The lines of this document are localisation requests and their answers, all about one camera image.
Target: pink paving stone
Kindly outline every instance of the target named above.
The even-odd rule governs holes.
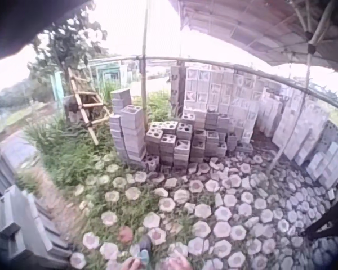
[[[218,238],[228,237],[232,228],[228,222],[218,221],[213,229],[214,235]]]
[[[191,193],[200,193],[203,191],[204,185],[200,180],[192,180],[189,182],[189,190]]]

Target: wooden ladder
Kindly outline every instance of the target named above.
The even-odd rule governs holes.
[[[75,72],[70,67],[68,68],[68,73],[69,73],[71,89],[77,101],[78,108],[83,116],[85,125],[89,131],[89,134],[92,140],[94,141],[94,144],[98,145],[99,141],[97,140],[93,127],[94,125],[108,121],[110,112],[108,108],[105,107],[105,104],[103,103],[102,98],[95,91],[92,81],[88,79],[88,76],[85,74],[84,71],[83,71],[83,74],[85,78],[81,77],[81,74],[79,71]],[[82,96],[90,96],[93,100],[95,100],[95,103],[88,103],[88,104],[84,103],[83,104]],[[85,109],[94,108],[94,107],[101,107],[102,111],[105,112],[104,117],[101,119],[95,119],[93,121],[89,121],[89,118],[88,118],[88,115],[86,114]]]

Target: tree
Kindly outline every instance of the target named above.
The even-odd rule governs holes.
[[[36,36],[32,46],[37,55],[28,64],[32,79],[48,84],[48,76],[59,69],[69,83],[68,67],[76,69],[80,61],[87,65],[90,58],[105,53],[99,44],[106,40],[107,32],[98,22],[89,22],[94,8],[92,2],[85,4]]]

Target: stack of concrete blocks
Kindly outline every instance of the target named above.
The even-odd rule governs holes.
[[[207,130],[207,139],[204,155],[206,157],[216,156],[219,147],[219,135],[217,131]]]
[[[219,113],[216,112],[215,110],[208,109],[207,110],[207,115],[205,118],[205,126],[204,128],[207,131],[215,131],[217,128],[217,122],[218,122],[218,116]]]
[[[120,115],[128,158],[140,163],[146,154],[143,108],[128,105],[120,111]]]
[[[33,194],[15,185],[0,198],[0,232],[8,237],[10,263],[28,269],[65,269],[71,256],[68,243]]]
[[[174,168],[187,169],[189,164],[190,140],[178,139],[174,147]]]
[[[330,189],[338,180],[338,143],[332,142],[326,152],[318,152],[307,167],[308,174]]]
[[[164,134],[160,141],[160,161],[165,166],[174,164],[174,148],[176,145],[176,135]]]
[[[109,115],[110,133],[113,137],[115,149],[122,162],[128,159],[128,153],[125,148],[124,134],[121,126],[121,116],[119,114]]]
[[[202,163],[204,161],[206,139],[207,131],[205,129],[194,130],[189,158],[191,163]]]
[[[115,114],[120,114],[122,109],[131,105],[130,88],[112,91],[111,96],[112,108]]]

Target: hexagonal paving stone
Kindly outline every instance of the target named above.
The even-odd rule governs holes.
[[[203,174],[208,173],[210,171],[210,167],[208,163],[200,163],[198,168],[199,168],[199,171]]]
[[[189,241],[188,243],[188,252],[195,255],[199,256],[201,255],[205,250],[204,246],[204,239],[200,237],[196,237],[192,240]]]
[[[255,199],[254,208],[255,209],[265,209],[266,208],[266,201],[262,198]]]
[[[116,260],[119,254],[118,246],[114,243],[103,243],[100,253],[106,260]]]
[[[240,187],[242,183],[242,179],[237,174],[232,174],[229,176],[231,187]]]
[[[188,190],[177,190],[174,192],[174,201],[178,204],[184,204],[190,199],[190,193]]]
[[[136,172],[134,179],[135,179],[135,182],[137,183],[144,183],[147,177],[148,175],[146,174],[146,172]]]
[[[230,267],[233,267],[233,268],[241,268],[245,261],[246,261],[246,257],[241,251],[233,253],[228,258],[228,264]]]
[[[243,192],[242,195],[241,195],[241,200],[244,203],[251,204],[254,201],[253,194],[250,193],[250,192],[247,192],[247,191]]]
[[[221,206],[214,212],[217,221],[228,221],[228,219],[232,216],[229,208]]]
[[[289,223],[285,219],[281,219],[278,222],[278,230],[281,232],[287,232],[289,230]]]
[[[114,212],[106,211],[101,214],[101,220],[104,225],[110,227],[118,221],[118,217]]]
[[[214,235],[218,238],[228,237],[232,228],[228,222],[218,221],[213,229]]]
[[[235,206],[237,204],[237,198],[232,195],[232,194],[226,194],[224,196],[224,205],[227,206],[227,207],[232,207],[232,206]]]
[[[163,212],[172,212],[175,205],[172,198],[161,198],[159,200],[159,209]]]
[[[160,197],[168,197],[169,192],[166,191],[164,188],[160,187],[154,190],[154,193]]]
[[[118,191],[110,191],[105,193],[105,201],[111,201],[111,202],[116,202],[119,200],[120,195]]]
[[[214,254],[219,258],[228,256],[232,250],[232,245],[227,240],[221,240],[214,245]]]
[[[125,196],[128,198],[128,200],[135,201],[140,197],[140,190],[137,187],[130,187],[127,190],[125,190]]]
[[[165,243],[167,234],[164,230],[160,228],[153,228],[148,232],[150,239],[152,239],[152,244],[154,246]]]
[[[179,252],[184,257],[188,256],[188,247],[181,242],[172,243],[169,245],[168,253],[170,257],[173,257],[173,258],[178,257],[175,251]]]
[[[85,256],[82,253],[74,252],[70,257],[70,265],[75,269],[83,269],[86,265]]]
[[[191,180],[189,182],[189,190],[191,193],[201,193],[203,191],[204,185],[200,180]]]
[[[209,180],[205,183],[205,188],[209,192],[217,192],[219,190],[219,183],[214,180]]]
[[[260,214],[260,220],[263,223],[268,223],[271,222],[273,220],[273,212],[270,209],[264,209],[261,214]]]
[[[123,177],[117,177],[113,180],[113,186],[116,188],[125,188],[126,179]]]
[[[244,202],[243,204],[240,204],[238,208],[238,214],[249,217],[252,215],[252,207]]]
[[[218,258],[215,258],[213,260],[207,260],[202,268],[202,270],[222,270],[222,269],[223,262]]]
[[[268,259],[262,255],[258,255],[252,261],[252,269],[253,270],[264,270],[266,268],[266,264]]]
[[[268,255],[274,251],[275,246],[276,244],[273,238],[266,239],[261,246],[261,251]]]
[[[150,212],[143,221],[143,226],[148,229],[159,227],[160,224],[160,216],[158,216],[154,212]]]
[[[212,210],[207,204],[198,204],[195,207],[194,215],[198,218],[208,218],[211,214]]]
[[[96,249],[99,246],[99,236],[94,235],[93,232],[87,232],[83,237],[83,245],[87,249]]]
[[[208,236],[210,232],[211,230],[210,230],[210,227],[208,226],[208,223],[204,221],[200,220],[192,226],[192,233],[195,236],[205,238]]]
[[[246,246],[249,255],[257,254],[261,250],[261,242],[257,238],[248,240]]]
[[[230,236],[233,240],[243,240],[246,237],[247,231],[242,225],[232,227]]]

